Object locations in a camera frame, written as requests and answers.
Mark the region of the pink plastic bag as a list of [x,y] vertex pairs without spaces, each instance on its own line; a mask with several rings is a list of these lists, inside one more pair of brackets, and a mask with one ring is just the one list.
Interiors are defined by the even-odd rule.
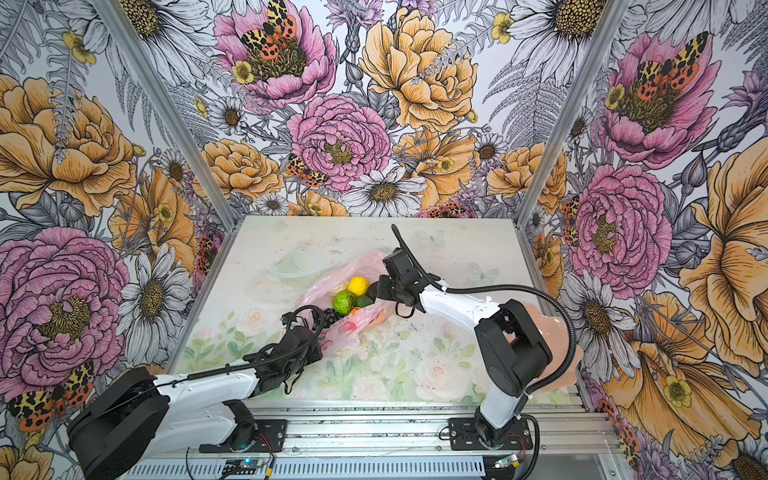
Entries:
[[386,274],[384,254],[374,251],[324,273],[297,301],[328,310],[328,325],[320,334],[324,357],[349,347],[366,329],[394,315],[393,301],[379,299],[374,283]]

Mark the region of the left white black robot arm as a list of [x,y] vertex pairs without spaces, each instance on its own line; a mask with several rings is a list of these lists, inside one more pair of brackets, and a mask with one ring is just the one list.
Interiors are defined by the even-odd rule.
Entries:
[[319,336],[295,325],[278,343],[212,370],[129,370],[67,428],[85,478],[116,479],[143,459],[187,448],[220,453],[271,447],[270,425],[256,420],[245,403],[286,386],[320,360]]

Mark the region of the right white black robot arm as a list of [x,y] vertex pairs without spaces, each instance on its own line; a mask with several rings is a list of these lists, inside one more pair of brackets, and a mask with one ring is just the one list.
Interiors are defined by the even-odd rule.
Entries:
[[383,259],[386,273],[376,282],[376,297],[436,315],[471,330],[492,386],[475,414],[480,442],[497,448],[514,426],[529,397],[527,387],[552,362],[552,352],[526,306],[514,299],[498,303],[450,293],[437,278],[421,272],[401,249]]

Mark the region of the dark green fake avocado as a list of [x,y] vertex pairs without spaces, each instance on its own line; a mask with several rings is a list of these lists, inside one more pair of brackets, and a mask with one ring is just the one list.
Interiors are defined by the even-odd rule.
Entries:
[[365,308],[368,306],[371,306],[374,303],[374,300],[368,297],[367,295],[360,295],[356,298],[355,306],[359,308]]

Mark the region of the yellow fake lemon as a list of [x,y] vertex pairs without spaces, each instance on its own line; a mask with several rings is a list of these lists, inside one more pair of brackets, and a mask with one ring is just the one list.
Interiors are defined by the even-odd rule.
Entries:
[[347,290],[356,297],[360,297],[367,294],[369,286],[370,282],[366,278],[356,276],[349,280]]

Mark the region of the bright green fake lime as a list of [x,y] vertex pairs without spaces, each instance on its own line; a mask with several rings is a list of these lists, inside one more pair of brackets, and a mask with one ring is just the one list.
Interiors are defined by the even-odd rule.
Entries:
[[351,309],[356,307],[356,298],[357,297],[350,293],[348,290],[342,290],[334,296],[332,301],[332,308],[345,317],[351,311]]

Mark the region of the black fake grape bunch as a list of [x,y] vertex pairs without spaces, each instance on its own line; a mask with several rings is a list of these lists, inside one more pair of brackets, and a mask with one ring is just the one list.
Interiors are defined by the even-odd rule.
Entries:
[[324,324],[323,328],[327,329],[336,324],[338,321],[344,318],[343,315],[336,312],[333,308],[327,308],[323,311]]

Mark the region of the left green circuit board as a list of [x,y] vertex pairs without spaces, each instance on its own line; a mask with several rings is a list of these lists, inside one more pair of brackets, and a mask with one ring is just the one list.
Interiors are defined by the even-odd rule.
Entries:
[[263,466],[264,461],[258,458],[230,459],[224,465],[222,476],[252,476],[260,472]]

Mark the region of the green circuit board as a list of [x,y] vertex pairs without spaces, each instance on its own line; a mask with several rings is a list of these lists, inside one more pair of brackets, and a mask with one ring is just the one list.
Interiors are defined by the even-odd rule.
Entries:
[[260,472],[263,466],[264,461],[258,458],[230,459],[224,465],[222,476],[252,476]]
[[498,459],[494,463],[493,468],[494,469],[507,469],[507,468],[516,469],[519,465],[520,465],[520,458],[518,457],[518,455],[510,454]]

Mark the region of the right green circuit board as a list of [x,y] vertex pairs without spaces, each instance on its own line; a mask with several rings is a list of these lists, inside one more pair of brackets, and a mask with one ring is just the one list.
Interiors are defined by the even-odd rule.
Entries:
[[498,459],[494,463],[493,468],[494,469],[507,469],[507,468],[516,469],[519,465],[520,465],[520,458],[518,457],[518,455],[510,454]]

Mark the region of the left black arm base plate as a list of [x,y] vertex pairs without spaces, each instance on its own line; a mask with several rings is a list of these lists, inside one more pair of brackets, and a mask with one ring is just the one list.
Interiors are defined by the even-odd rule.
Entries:
[[238,422],[234,431],[219,444],[202,444],[200,453],[279,453],[283,449],[288,422],[257,419]]

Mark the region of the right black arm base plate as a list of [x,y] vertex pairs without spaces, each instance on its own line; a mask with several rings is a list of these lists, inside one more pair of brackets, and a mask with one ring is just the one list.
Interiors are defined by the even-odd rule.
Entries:
[[523,420],[511,420],[500,429],[480,418],[450,418],[448,434],[453,451],[531,450],[532,429]]

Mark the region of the aluminium mounting rail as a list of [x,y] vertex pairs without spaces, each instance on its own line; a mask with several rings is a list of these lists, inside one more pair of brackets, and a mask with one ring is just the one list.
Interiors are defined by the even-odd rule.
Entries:
[[[254,399],[257,420],[284,420],[282,457],[454,455],[452,418],[472,420],[476,406],[432,402],[347,402]],[[604,414],[580,404],[529,404],[545,455],[618,453],[619,440]]]

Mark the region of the right aluminium corner post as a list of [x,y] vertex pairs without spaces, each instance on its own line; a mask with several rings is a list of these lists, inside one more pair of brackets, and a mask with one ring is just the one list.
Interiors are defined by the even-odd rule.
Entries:
[[580,105],[587,95],[603,60],[609,54],[611,44],[619,31],[622,19],[627,10],[626,1],[608,1],[602,17],[597,24],[592,42],[587,49],[582,64],[575,72],[573,84],[568,92],[554,124],[553,130],[546,141],[541,155],[541,161],[534,173],[531,184],[522,197],[522,203],[515,220],[516,227],[521,230],[532,215],[533,208],[546,186],[549,175],[555,168],[557,159],[562,151],[570,126],[576,119]]

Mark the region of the aluminium corner post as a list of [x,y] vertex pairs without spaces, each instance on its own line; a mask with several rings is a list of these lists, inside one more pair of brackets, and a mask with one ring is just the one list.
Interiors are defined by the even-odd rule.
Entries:
[[234,231],[238,226],[240,217],[229,205],[221,188],[216,183],[198,145],[173,102],[163,78],[155,69],[152,55],[141,43],[120,2],[96,1],[94,8],[115,43],[123,52],[128,64],[133,68],[137,80],[142,84],[149,99],[159,110],[164,125],[168,128],[176,146],[189,163],[196,179],[221,219],[224,229],[228,232]]
[[576,119],[580,105],[587,95],[603,60],[609,54],[611,44],[619,31],[622,19],[627,10],[626,1],[608,1],[602,17],[597,24],[592,42],[587,49],[582,64],[575,72],[573,84],[568,92],[554,124],[553,130],[546,141],[541,155],[541,161],[534,173],[531,184],[522,197],[522,203],[515,220],[516,227],[521,230],[532,215],[533,208],[546,186],[549,175],[555,168],[557,159],[562,151],[570,126]]

